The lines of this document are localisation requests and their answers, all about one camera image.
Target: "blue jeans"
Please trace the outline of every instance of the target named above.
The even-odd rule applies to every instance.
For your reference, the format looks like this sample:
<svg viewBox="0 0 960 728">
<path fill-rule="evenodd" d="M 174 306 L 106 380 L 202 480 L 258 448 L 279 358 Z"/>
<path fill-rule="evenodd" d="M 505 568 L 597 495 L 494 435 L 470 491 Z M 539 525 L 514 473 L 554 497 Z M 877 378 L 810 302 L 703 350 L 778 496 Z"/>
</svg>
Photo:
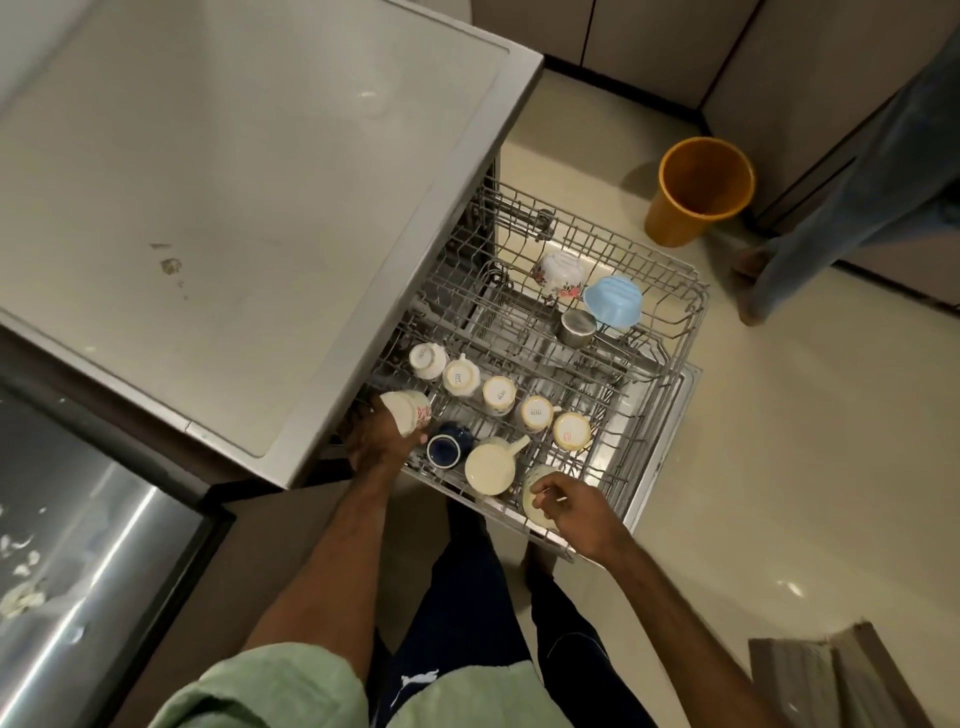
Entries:
<svg viewBox="0 0 960 728">
<path fill-rule="evenodd" d="M 960 228 L 960 28 L 905 85 L 824 203 L 767 243 L 772 259 L 751 290 L 766 318 L 819 271 L 865 245 Z"/>
<path fill-rule="evenodd" d="M 381 655 L 387 660 L 385 676 L 379 695 L 371 696 L 377 727 L 426 687 L 404 686 L 404 675 L 436 670 L 441 677 L 460 667 L 505 667 L 531 659 L 482 517 L 452 499 L 446 505 L 450 543 L 433 567 L 430 588 L 396 654 Z M 596 725 L 597 706 L 603 706 L 610 725 L 655 728 L 613 670 L 596 630 L 553 577 L 532 570 L 528 586 L 543 685 L 574 728 Z"/>
</svg>

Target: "hand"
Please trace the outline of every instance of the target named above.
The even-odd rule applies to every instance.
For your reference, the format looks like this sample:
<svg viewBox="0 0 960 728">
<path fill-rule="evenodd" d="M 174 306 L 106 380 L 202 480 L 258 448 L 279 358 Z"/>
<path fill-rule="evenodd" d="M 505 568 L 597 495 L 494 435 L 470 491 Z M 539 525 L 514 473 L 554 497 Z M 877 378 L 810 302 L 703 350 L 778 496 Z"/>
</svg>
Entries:
<svg viewBox="0 0 960 728">
<path fill-rule="evenodd" d="M 350 465 L 358 474 L 378 466 L 396 469 L 399 473 L 410 450 L 426 442 L 426 435 L 419 430 L 402 437 L 393 414 L 380 397 L 373 397 L 370 405 L 360 405 L 348 422 L 350 430 L 344 444 Z"/>
<path fill-rule="evenodd" d="M 543 510 L 571 546 L 605 569 L 634 537 L 596 488 L 563 473 L 545 475 L 530 488 L 534 505 Z"/>
</svg>

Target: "person's right hand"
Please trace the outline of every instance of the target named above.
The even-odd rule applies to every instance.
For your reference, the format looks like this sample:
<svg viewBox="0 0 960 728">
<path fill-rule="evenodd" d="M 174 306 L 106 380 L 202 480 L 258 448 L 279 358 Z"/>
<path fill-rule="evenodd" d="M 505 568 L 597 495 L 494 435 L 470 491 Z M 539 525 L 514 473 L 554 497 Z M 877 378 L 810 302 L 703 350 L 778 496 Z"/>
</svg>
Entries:
<svg viewBox="0 0 960 728">
<path fill-rule="evenodd" d="M 564 473 L 545 475 L 534 483 L 534 505 L 541 508 L 571 546 L 605 569 L 636 543 L 604 495 Z"/>
</svg>

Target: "ceramic cup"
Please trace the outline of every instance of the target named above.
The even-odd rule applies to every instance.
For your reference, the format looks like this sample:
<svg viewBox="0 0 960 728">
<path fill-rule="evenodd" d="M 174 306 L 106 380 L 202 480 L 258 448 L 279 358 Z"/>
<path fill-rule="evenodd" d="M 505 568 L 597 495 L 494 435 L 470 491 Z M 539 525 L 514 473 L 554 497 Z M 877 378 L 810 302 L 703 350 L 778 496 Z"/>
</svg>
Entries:
<svg viewBox="0 0 960 728">
<path fill-rule="evenodd" d="M 516 454 L 529 443 L 530 438 L 526 435 L 515 443 L 508 443 L 501 437 L 484 440 L 467 458 L 464 466 L 467 483 L 484 496 L 500 495 L 516 477 Z"/>
<path fill-rule="evenodd" d="M 514 420 L 525 432 L 536 434 L 546 430 L 553 422 L 555 413 L 560 412 L 546 397 L 534 395 L 522 401 L 514 413 Z"/>
<path fill-rule="evenodd" d="M 464 353 L 444 369 L 444 389 L 454 397 L 472 397 L 480 389 L 480 382 L 480 368 Z"/>
<path fill-rule="evenodd" d="M 440 344 L 417 344 L 410 350 L 410 368 L 419 379 L 432 381 L 444 373 L 448 357 Z"/>
<path fill-rule="evenodd" d="M 564 412 L 553 424 L 553 441 L 568 452 L 585 448 L 592 437 L 590 420 L 576 412 Z"/>
<path fill-rule="evenodd" d="M 587 272 L 573 253 L 556 251 L 540 259 L 530 272 L 543 289 L 543 295 L 552 298 L 576 298 L 583 290 Z"/>
<path fill-rule="evenodd" d="M 387 392 L 380 395 L 384 406 L 390 410 L 396 421 L 400 435 L 406 437 L 415 429 L 423 429 L 430 424 L 432 410 L 430 400 L 423 392 L 404 389 L 399 392 Z"/>
<path fill-rule="evenodd" d="M 448 470 L 459 465 L 473 450 L 476 438 L 469 427 L 454 422 L 442 423 L 426 444 L 427 460 L 435 468 Z"/>
<path fill-rule="evenodd" d="M 540 465 L 535 465 L 533 468 L 528 470 L 527 474 L 523 476 L 523 493 L 521 499 L 523 502 L 523 513 L 526 514 L 527 518 L 540 528 L 549 528 L 551 531 L 558 530 L 557 525 L 548 519 L 542 510 L 534 505 L 535 496 L 530 492 L 530 489 L 533 487 L 533 484 L 542 477 L 545 475 L 550 475 L 551 473 L 555 473 L 556 471 L 556 468 L 553 468 L 549 465 L 543 465 L 542 463 Z"/>
<path fill-rule="evenodd" d="M 504 417 L 514 407 L 516 385 L 506 376 L 491 376 L 483 385 L 483 403 L 487 414 Z"/>
</svg>

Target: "countertop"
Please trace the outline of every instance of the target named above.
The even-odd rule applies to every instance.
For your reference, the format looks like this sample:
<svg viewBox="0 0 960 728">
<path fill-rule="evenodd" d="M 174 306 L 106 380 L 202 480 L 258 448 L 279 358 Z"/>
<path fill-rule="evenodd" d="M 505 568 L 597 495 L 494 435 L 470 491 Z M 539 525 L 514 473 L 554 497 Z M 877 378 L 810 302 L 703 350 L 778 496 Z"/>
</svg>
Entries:
<svg viewBox="0 0 960 728">
<path fill-rule="evenodd" d="M 540 64 L 383 0 L 104 0 L 0 116 L 0 323 L 289 487 Z"/>
</svg>

